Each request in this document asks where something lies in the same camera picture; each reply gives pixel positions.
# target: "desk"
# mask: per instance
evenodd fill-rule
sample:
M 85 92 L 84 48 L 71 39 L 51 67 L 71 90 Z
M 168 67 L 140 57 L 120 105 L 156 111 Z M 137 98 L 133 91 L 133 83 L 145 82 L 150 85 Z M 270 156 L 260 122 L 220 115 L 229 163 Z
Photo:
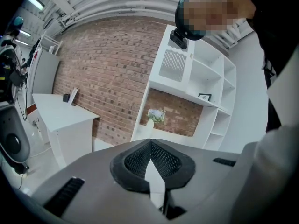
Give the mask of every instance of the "desk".
M 78 105 L 68 105 L 61 95 L 33 94 L 33 99 L 60 168 L 92 152 L 93 119 L 98 115 Z

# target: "ceiling light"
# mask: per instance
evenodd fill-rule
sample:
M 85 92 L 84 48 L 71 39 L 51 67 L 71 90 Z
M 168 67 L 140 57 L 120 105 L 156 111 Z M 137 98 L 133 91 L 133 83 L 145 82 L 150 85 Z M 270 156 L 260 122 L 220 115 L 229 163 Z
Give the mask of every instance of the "ceiling light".
M 31 2 L 34 6 L 36 6 L 39 10 L 43 9 L 43 5 L 37 1 L 37 0 L 28 0 L 29 2 Z
M 15 40 L 16 42 L 19 42 L 19 43 L 22 43 L 22 44 L 24 44 L 24 45 L 26 45 L 26 46 L 28 46 L 28 44 L 27 43 L 24 43 L 24 42 L 21 42 L 21 41 L 19 41 L 19 40 Z
M 22 30 L 20 30 L 20 32 L 23 33 L 23 34 L 25 34 L 25 35 L 27 35 L 27 36 L 31 36 L 31 34 L 29 34 L 28 32 L 24 32 Z

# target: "photo frame on desk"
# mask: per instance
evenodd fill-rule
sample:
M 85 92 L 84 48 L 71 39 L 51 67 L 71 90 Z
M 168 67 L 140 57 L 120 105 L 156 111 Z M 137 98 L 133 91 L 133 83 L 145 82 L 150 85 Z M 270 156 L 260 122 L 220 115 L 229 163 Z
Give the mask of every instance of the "photo frame on desk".
M 210 101 L 211 96 L 212 96 L 211 94 L 202 94 L 202 93 L 200 93 L 200 94 L 198 95 L 199 98 L 204 99 L 204 100 L 207 100 L 207 101 Z
M 75 98 L 77 92 L 78 92 L 78 89 L 77 89 L 77 88 L 74 88 L 73 91 L 72 91 L 72 93 L 71 93 L 69 102 L 68 102 L 69 105 L 72 105 L 72 103 L 73 103 L 73 101 L 74 101 L 74 98 Z

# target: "flower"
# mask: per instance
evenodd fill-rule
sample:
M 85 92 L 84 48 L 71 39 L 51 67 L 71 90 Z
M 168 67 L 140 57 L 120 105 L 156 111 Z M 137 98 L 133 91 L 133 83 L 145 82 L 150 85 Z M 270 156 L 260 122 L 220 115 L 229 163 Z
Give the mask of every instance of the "flower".
M 164 123 L 165 113 L 165 111 L 150 109 L 146 116 L 154 121 L 154 123 Z

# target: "flower vase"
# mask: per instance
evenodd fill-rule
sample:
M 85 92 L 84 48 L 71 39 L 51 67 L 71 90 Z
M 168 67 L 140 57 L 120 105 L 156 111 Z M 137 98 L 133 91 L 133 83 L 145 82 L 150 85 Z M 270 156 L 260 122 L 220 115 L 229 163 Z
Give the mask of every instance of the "flower vase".
M 146 124 L 145 131 L 144 131 L 144 139 L 150 139 L 154 129 L 154 121 L 149 119 L 148 123 Z

